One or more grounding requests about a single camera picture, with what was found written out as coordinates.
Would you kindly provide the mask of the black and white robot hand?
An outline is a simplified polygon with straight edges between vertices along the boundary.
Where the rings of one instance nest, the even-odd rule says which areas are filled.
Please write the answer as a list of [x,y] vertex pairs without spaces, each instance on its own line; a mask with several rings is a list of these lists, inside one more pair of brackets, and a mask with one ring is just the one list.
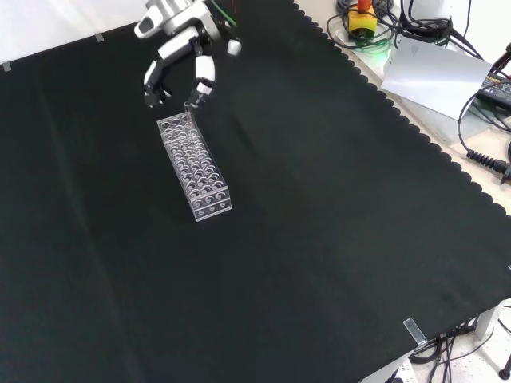
[[145,14],[134,26],[137,38],[150,38],[159,32],[168,37],[143,78],[146,105],[152,108],[164,103],[170,96],[163,85],[164,75],[171,65],[193,54],[196,84],[189,103],[198,106],[216,84],[215,62],[206,47],[225,41],[227,54],[238,56],[242,42],[236,36],[236,22],[215,1],[147,1],[145,6]]

